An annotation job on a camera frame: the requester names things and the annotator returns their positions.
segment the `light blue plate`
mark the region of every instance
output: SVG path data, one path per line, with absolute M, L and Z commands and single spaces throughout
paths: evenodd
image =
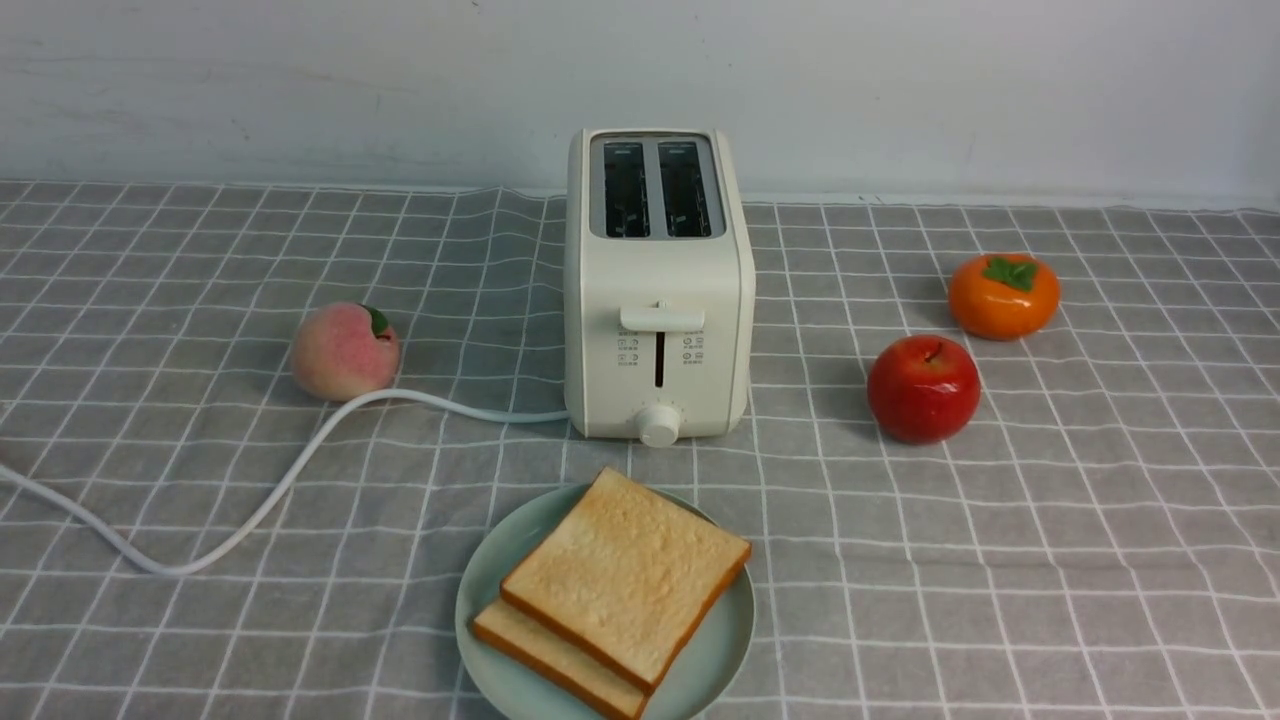
M 568 692 L 476 639 L 470 626 L 471 619 L 498 597 L 502 578 L 556 529 L 586 488 L 580 484 L 554 489 L 516 509 L 481 541 L 462 573 L 454 609 L 462 664 L 480 692 L 511 720 L 600 717 Z M 714 523 L 687 502 L 658 492 Z M 707 710 L 737 676 L 754 633 L 755 591 L 744 569 L 676 657 L 643 720 L 689 720 Z

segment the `white toaster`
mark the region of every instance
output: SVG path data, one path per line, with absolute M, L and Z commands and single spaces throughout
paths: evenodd
M 719 131 L 584 129 L 568 160 L 564 404 L 588 438 L 732 430 L 755 261 Z

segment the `white cable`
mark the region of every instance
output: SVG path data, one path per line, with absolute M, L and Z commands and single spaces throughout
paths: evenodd
M 191 575 L 216 562 L 224 555 L 230 552 L 232 548 L 239 544 L 239 542 L 244 539 L 251 532 L 253 532 L 255 528 L 257 528 L 259 523 L 262 521 L 262 518 L 266 518 L 268 512 L 270 512 L 271 509 L 275 507 L 275 503 L 280 501 L 280 497 L 283 497 L 284 493 L 288 492 L 289 488 L 293 486 L 293 480 L 297 479 L 298 473 L 302 471 L 302 468 L 306 466 L 307 461 L 311 460 L 311 456 L 315 455 L 316 448 L 320 447 L 320 443 L 324 442 L 324 438 L 328 437 L 330 432 L 333 432 L 333 428 L 338 423 L 340 423 L 343 418 L 346 418 L 353 410 L 361 407 L 362 405 L 367 405 L 378 400 L 397 400 L 397 398 L 412 400 L 415 402 L 433 405 L 442 410 L 452 410 L 453 413 L 457 413 L 460 415 L 466 415 L 468 418 L 475 418 L 477 420 L 486 420 L 490 423 L 512 423 L 512 424 L 552 423 L 556 420 L 563 420 L 568 418 L 568 413 L 563 410 L 556 413 L 498 413 L 493 410 L 477 410 L 475 407 L 458 405 L 452 400 L 445 400 L 443 397 L 412 389 L 388 388 L 361 395 L 360 397 L 356 397 L 355 400 L 351 400 L 346 405 L 339 407 L 325 421 L 325 424 L 320 428 L 320 430 L 316 432 L 315 437 L 311 438 L 311 442 L 308 442 L 307 446 L 302 448 L 302 452 L 298 455 L 298 459 L 293 461 L 293 466 L 289 468 L 289 471 L 287 471 L 284 477 L 280 478 L 280 483 L 275 486 L 275 489 L 271 491 L 271 495 L 268 496 L 268 498 L 262 501 L 262 505 L 259 506 L 259 509 L 253 512 L 253 515 L 243 525 L 241 525 L 241 529 L 236 530 L 236 534 L 223 541 L 221 544 L 209 551 L 209 553 L 206 553 L 204 557 L 200 557 L 198 560 L 195 560 L 186 565 L 161 565 L 160 562 L 156 562 L 155 560 L 140 552 L 138 548 L 129 544 L 127 539 L 124 539 L 123 537 L 120 537 L 119 533 L 113 530 L 110 525 L 102 521 L 101 518 L 93 515 L 92 512 L 86 510 L 82 505 L 77 503 L 73 500 L 69 500 L 64 495 L 49 489 L 47 487 L 40 483 L 36 483 L 33 480 L 29 480 L 19 475 L 18 473 L 10 470 L 3 464 L 0 464 L 0 478 L 4 478 L 17 484 L 22 489 L 38 495 L 40 497 L 44 497 L 45 500 L 52 502 L 54 505 L 79 518 L 88 527 L 93 528 L 95 530 L 99 532 L 99 534 L 106 538 L 109 543 L 114 544 L 115 548 L 119 550 L 122 555 L 124 555 L 134 565 L 138 565 L 143 570 L 154 573 L 156 575 L 169 575 L 169 577 Z

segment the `peach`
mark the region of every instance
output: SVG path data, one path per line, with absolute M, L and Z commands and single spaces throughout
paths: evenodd
M 333 302 L 307 316 L 293 338 L 289 369 L 308 393 L 346 402 L 392 384 L 399 337 L 387 316 L 356 302 Z

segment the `control dial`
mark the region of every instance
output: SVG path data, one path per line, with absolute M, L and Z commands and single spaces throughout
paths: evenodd
M 680 437 L 680 413 L 669 405 L 652 405 L 635 418 L 640 442 L 649 447 L 667 447 Z

